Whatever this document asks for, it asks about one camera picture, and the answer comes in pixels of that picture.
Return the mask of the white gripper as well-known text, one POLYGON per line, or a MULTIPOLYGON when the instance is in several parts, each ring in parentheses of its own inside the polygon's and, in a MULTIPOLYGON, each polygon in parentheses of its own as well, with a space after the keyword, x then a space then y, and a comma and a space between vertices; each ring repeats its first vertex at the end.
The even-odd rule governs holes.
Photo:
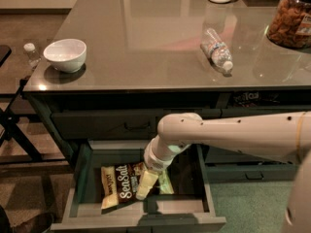
POLYGON ((144 200, 158 179, 158 172, 167 169, 173 159, 190 145, 182 143, 166 143, 159 136, 154 137, 144 151, 144 162, 149 170, 145 170, 139 181, 136 192, 138 200, 144 200))

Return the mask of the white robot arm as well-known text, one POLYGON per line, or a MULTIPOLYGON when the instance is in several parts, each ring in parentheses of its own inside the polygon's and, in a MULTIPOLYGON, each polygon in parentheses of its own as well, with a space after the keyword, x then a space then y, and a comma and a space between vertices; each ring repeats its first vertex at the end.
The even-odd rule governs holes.
POLYGON ((294 112, 204 120, 195 113, 170 114, 144 151, 147 170, 136 198, 143 200, 158 173, 191 145, 201 144, 299 166, 281 233, 311 232, 311 113, 294 112))

